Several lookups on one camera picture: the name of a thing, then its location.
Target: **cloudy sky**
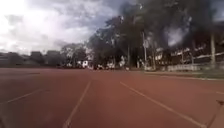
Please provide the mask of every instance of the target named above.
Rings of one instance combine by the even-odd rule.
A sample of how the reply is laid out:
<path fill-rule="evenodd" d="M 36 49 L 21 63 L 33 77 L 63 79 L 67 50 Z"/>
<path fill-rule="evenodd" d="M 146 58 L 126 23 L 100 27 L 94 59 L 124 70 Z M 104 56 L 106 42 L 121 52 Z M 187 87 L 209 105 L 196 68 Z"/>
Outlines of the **cloudy sky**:
<path fill-rule="evenodd" d="M 0 0 L 0 52 L 59 49 L 87 40 L 127 0 Z"/>

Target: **tree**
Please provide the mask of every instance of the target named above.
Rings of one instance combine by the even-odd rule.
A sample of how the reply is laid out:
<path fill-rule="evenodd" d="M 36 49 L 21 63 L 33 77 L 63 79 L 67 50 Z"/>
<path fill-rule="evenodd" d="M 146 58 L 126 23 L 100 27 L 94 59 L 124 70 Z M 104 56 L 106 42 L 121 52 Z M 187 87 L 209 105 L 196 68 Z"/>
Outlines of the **tree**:
<path fill-rule="evenodd" d="M 47 51 L 46 61 L 49 66 L 60 66 L 62 63 L 62 56 L 59 51 Z"/>
<path fill-rule="evenodd" d="M 31 52 L 30 59 L 38 64 L 44 64 L 44 57 L 39 51 Z"/>
<path fill-rule="evenodd" d="M 23 58 L 15 52 L 9 52 L 7 54 L 8 58 L 9 58 L 9 63 L 11 65 L 21 65 L 23 64 Z"/>
<path fill-rule="evenodd" d="M 67 44 L 62 47 L 61 54 L 64 56 L 64 63 L 72 64 L 73 66 L 77 65 L 78 61 L 86 60 L 86 50 L 85 44 L 77 43 L 77 44 Z"/>

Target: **running track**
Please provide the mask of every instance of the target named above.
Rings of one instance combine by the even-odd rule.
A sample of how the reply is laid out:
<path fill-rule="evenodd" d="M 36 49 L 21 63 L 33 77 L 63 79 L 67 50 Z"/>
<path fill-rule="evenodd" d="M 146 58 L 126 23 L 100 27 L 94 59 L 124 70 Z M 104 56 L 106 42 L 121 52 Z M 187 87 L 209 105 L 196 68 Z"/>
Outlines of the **running track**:
<path fill-rule="evenodd" d="M 224 81 L 0 69 L 0 128 L 223 128 L 217 101 Z"/>

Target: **field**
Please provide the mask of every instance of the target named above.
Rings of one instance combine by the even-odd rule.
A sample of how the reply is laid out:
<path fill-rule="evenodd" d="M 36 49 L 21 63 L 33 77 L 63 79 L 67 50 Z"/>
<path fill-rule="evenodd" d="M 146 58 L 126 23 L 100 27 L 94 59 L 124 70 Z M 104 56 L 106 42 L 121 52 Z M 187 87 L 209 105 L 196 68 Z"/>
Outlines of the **field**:
<path fill-rule="evenodd" d="M 224 81 L 0 69 L 0 128 L 223 128 Z"/>

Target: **track surface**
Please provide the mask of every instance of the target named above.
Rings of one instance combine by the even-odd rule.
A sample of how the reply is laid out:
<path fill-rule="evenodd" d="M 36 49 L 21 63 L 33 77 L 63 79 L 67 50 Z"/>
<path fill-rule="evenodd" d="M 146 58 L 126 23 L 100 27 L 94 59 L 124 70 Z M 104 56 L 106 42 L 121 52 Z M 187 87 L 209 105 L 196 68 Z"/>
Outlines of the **track surface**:
<path fill-rule="evenodd" d="M 0 69 L 0 128 L 209 127 L 220 110 L 217 100 L 224 100 L 223 81 Z"/>

